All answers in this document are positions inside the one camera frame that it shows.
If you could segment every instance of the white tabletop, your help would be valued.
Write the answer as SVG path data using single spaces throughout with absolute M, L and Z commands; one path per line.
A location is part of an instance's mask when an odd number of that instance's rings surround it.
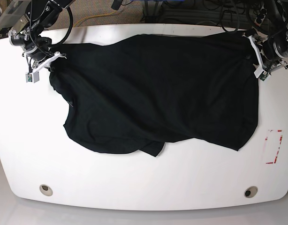
M 57 42 L 65 32 L 42 36 Z M 73 29 L 67 43 L 108 45 L 144 33 L 220 32 L 193 25 L 93 26 Z M 287 193 L 288 70 L 260 82 L 259 126 L 239 152 L 191 139 L 166 144 L 154 158 L 140 151 L 99 154 L 70 140 L 62 126 L 67 102 L 50 86 L 47 70 L 40 72 L 39 82 L 25 82 L 28 68 L 21 54 L 19 47 L 0 40 L 0 159 L 18 197 L 101 209 L 191 210 L 267 202 Z M 52 188 L 52 196 L 40 192 L 42 184 Z M 258 187 L 258 193 L 245 198 L 251 186 Z

